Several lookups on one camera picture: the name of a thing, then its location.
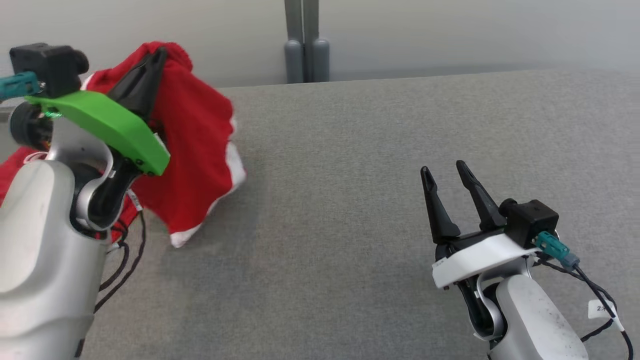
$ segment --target white label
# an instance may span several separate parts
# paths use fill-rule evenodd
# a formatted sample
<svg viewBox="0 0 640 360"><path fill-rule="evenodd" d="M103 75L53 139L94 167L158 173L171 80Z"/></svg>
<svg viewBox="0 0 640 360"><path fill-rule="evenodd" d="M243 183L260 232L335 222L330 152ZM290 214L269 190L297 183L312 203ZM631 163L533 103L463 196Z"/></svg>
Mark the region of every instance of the white label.
<svg viewBox="0 0 640 360"><path fill-rule="evenodd" d="M140 200L138 199L136 194L133 192L133 190L131 189L127 190L127 195L131 199L131 202L133 202L133 206L136 207L136 210L142 211L142 205L140 205Z"/></svg>
<svg viewBox="0 0 640 360"><path fill-rule="evenodd" d="M438 267L438 266L440 266L442 263L444 263L444 261L445 261L446 259L447 259L447 258L442 258L442 259L440 259L440 260L436 261L433 265L431 265L431 268L434 268L434 269L435 269L435 268L437 268L437 267Z"/></svg>
<svg viewBox="0 0 640 360"><path fill-rule="evenodd" d="M613 306L613 303L611 301L606 299L605 301L607 302L607 305L609 305L609 307L611 308L611 311L613 311L613 313L617 317L618 313L616 312L616 307ZM610 318L610 317L611 316L609 316L609 313L607 312L607 308L604 307L598 299L589 301L589 318L590 319Z"/></svg>

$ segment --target red fabric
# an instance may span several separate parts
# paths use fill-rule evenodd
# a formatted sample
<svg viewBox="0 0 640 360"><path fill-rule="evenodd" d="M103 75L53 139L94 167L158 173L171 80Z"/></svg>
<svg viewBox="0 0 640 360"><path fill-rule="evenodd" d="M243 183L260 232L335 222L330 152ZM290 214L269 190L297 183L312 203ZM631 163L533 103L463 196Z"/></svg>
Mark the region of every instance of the red fabric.
<svg viewBox="0 0 640 360"><path fill-rule="evenodd" d="M171 160L162 176L141 177L132 188L142 206L176 233L201 224L211 204L232 189L225 161L233 132L231 102L191 73L189 56L175 43L143 44L113 69L96 72L87 90L108 92L160 46L168 57L152 118L163 126Z"/></svg>
<svg viewBox="0 0 640 360"><path fill-rule="evenodd" d="M9 190L9 186L11 185L13 178L22 167L24 158L36 151L37 150L33 150L28 147L21 147L4 163L2 163L2 165L0 165L0 205L4 201L4 197Z"/></svg>

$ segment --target gray fabric tabletop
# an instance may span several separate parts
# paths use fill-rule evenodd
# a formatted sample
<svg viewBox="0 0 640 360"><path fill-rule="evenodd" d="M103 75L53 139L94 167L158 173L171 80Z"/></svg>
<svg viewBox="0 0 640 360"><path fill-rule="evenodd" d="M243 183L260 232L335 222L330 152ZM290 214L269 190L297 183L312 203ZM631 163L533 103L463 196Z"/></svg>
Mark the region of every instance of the gray fabric tabletop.
<svg viewBox="0 0 640 360"><path fill-rule="evenodd" d="M431 279L419 169L463 232L465 160L499 203L539 199L640 348L640 92L630 74L528 71L223 89L248 180L183 248L148 218L144 257L85 359L486 359L460 293ZM206 161L207 155L200 159ZM140 224L130 242L137 251ZM109 261L108 276L118 258ZM534 277L580 335L588 287ZM592 359L626 359L614 330Z"/></svg>

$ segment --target white wall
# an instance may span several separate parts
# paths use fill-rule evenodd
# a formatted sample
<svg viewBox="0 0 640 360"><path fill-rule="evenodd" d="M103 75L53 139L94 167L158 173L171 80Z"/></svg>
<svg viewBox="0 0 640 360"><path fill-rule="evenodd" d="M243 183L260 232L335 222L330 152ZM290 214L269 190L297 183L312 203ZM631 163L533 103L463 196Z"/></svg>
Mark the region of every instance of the white wall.
<svg viewBox="0 0 640 360"><path fill-rule="evenodd" d="M331 79L640 69L639 0L320 0Z"/></svg>
<svg viewBox="0 0 640 360"><path fill-rule="evenodd" d="M71 45L95 71L162 40L184 47L211 85L286 83L282 0L5 0L0 11L0 76L13 74L16 45Z"/></svg>

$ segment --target white fabric trim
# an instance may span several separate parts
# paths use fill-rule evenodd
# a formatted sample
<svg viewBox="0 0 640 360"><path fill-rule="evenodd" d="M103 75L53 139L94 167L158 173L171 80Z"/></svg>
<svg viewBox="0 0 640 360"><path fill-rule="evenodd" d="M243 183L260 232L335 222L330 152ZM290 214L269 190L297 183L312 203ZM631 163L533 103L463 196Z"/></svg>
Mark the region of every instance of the white fabric trim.
<svg viewBox="0 0 640 360"><path fill-rule="evenodd" d="M229 172L231 173L231 190L229 190L225 195L217 198L209 209L207 210L207 216L211 213L211 210L217 205L220 199L234 192L240 185L246 180L246 171L244 171L244 167L242 165L242 160L240 159L240 154L238 153L237 147L232 143L227 143L227 155L226 155L227 167L229 168ZM177 233L173 233L170 235L171 245L176 248L182 247L196 231L202 226L202 224L198 224L195 227L192 227L189 230L179 231Z"/></svg>
<svg viewBox="0 0 640 360"><path fill-rule="evenodd" d="M80 90L86 90L86 87L89 85L89 82L91 82L92 77L93 77L93 74L89 75L88 78L84 79L84 81L82 82L82 85L80 86Z"/></svg>
<svg viewBox="0 0 640 360"><path fill-rule="evenodd" d="M238 121L236 120L236 116L231 116L229 122L231 123L231 135L233 135L238 129Z"/></svg>
<svg viewBox="0 0 640 360"><path fill-rule="evenodd" d="M46 151L38 151L38 152L34 152L33 154L29 154L27 156L25 156L24 160L22 160L22 164L26 164L26 163L30 163L33 160L42 160L47 156L48 152Z"/></svg>

